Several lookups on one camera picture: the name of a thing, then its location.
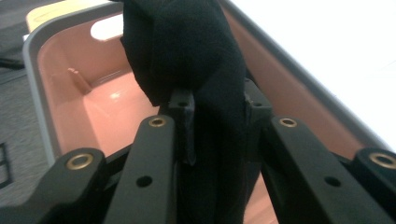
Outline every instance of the white surface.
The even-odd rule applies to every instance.
[[[396,0],[231,0],[396,151]]]
[[[91,36],[99,41],[107,41],[123,34],[122,14],[97,21],[91,28]]]

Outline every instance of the brass insert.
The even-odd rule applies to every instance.
[[[294,119],[280,119],[279,123],[288,128],[294,128],[297,126],[297,122]]]
[[[70,158],[66,164],[66,167],[69,170],[80,170],[82,168],[87,167],[89,164],[91,164],[92,161],[93,161],[92,154],[82,153]]]
[[[165,119],[161,119],[161,118],[151,119],[148,122],[149,126],[154,127],[154,128],[162,127],[163,125],[165,125],[165,123],[166,123],[166,120]]]
[[[396,170],[396,159],[384,153],[372,153],[369,156],[370,160],[384,168]]]

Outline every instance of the floor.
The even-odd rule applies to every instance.
[[[0,0],[0,58],[22,62],[25,16],[55,0]],[[23,203],[47,171],[47,159],[25,71],[0,68],[0,206]]]

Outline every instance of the mounting hole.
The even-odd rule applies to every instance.
[[[341,182],[337,178],[332,177],[332,176],[326,176],[324,178],[324,181],[326,181],[326,183],[328,185],[331,185],[331,186],[336,187],[336,188],[341,186]]]
[[[370,160],[384,168],[387,169],[396,169],[396,159],[391,157],[390,155],[384,153],[372,153],[369,156]]]
[[[159,128],[162,127],[163,125],[165,125],[166,121],[164,119],[160,119],[160,118],[155,118],[155,119],[151,119],[148,124],[151,127],[154,128]]]
[[[93,155],[89,153],[78,154],[67,161],[66,167],[69,170],[79,170],[87,167],[93,161]]]
[[[186,102],[180,102],[177,105],[181,106],[181,107],[185,107],[185,106],[188,106],[189,104],[187,104]]]
[[[142,177],[139,177],[139,178],[136,180],[136,185],[137,185],[139,188],[148,187],[149,185],[151,185],[151,183],[152,183],[152,178],[151,178],[150,176],[148,176],[148,175],[144,175],[144,176],[142,176]]]
[[[279,123],[288,128],[294,128],[297,126],[297,122],[294,119],[280,119]]]

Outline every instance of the black cloth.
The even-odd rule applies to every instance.
[[[121,42],[153,105],[193,90],[193,166],[180,164],[178,223],[243,223],[247,200],[242,54],[216,0],[125,0]]]

